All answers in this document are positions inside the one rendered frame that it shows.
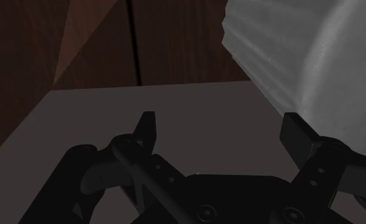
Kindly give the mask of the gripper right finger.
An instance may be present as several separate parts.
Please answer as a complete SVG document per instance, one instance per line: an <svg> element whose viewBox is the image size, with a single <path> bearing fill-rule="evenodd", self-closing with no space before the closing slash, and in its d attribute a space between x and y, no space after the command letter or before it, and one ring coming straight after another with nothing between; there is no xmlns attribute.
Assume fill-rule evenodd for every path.
<svg viewBox="0 0 366 224"><path fill-rule="evenodd" d="M366 156L342 141L319 135L298 113L285 113L279 139L299 173L279 205L281 218L336 218L337 192L355 197L366 210Z"/></svg>

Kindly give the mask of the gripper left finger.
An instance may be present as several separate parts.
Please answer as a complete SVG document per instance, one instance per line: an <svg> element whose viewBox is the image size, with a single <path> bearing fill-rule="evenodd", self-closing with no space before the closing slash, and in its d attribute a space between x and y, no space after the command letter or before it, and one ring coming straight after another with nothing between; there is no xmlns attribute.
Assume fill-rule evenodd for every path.
<svg viewBox="0 0 366 224"><path fill-rule="evenodd" d="M105 191L119 186L139 213L132 224L196 224L179 191L185 177L160 155L155 113L103 150L82 144L64 154L18 224L89 224Z"/></svg>

